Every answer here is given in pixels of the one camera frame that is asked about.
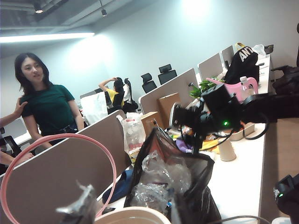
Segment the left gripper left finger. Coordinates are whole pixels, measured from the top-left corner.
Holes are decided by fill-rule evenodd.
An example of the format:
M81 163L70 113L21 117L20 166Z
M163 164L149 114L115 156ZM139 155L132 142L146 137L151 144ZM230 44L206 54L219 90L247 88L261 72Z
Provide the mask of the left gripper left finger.
M83 190L78 200L66 207L56 209L56 212L64 214L60 224L93 224L95 222L95 189L91 184L87 186L83 186L79 182L77 184Z

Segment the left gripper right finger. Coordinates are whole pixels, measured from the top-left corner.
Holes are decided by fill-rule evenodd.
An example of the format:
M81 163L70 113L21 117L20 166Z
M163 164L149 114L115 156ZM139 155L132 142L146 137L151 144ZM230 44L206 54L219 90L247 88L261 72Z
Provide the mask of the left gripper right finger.
M186 203L181 197L174 197L171 206L171 223L186 224Z

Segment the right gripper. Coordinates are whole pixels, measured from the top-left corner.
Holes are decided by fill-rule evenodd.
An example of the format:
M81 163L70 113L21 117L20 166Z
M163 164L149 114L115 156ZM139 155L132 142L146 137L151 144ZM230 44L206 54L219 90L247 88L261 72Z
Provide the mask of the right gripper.
M183 108L178 102L174 103L169 118L169 126L178 130L179 126L188 126L194 132L192 155L198 155L204 140L203 135L224 130L238 131L241 129L241 105L227 105L214 112L203 112L199 107Z

